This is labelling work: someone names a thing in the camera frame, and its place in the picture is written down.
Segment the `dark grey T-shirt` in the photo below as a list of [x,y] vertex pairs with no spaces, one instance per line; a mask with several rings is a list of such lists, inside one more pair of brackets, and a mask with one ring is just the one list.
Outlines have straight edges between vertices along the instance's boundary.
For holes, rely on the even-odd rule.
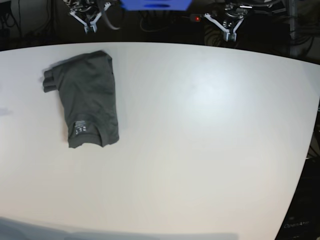
[[99,50],[53,64],[43,73],[43,91],[58,91],[70,148],[100,147],[119,140],[113,59]]

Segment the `black power strip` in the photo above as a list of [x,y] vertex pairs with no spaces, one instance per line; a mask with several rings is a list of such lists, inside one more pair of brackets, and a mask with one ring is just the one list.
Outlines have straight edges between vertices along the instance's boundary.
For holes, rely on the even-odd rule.
[[202,14],[190,14],[189,19],[191,22],[199,23],[203,17]]

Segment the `blue plastic bin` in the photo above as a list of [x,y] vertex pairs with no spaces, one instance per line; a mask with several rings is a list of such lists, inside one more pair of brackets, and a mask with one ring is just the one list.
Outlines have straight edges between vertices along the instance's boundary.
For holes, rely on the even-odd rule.
[[192,0],[121,0],[128,11],[186,11]]

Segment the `black OpenArm base box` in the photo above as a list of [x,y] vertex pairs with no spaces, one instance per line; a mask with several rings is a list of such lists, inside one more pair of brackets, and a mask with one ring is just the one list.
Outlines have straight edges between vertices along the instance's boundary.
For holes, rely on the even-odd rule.
[[320,238],[320,159],[304,163],[295,193],[275,237],[277,240]]

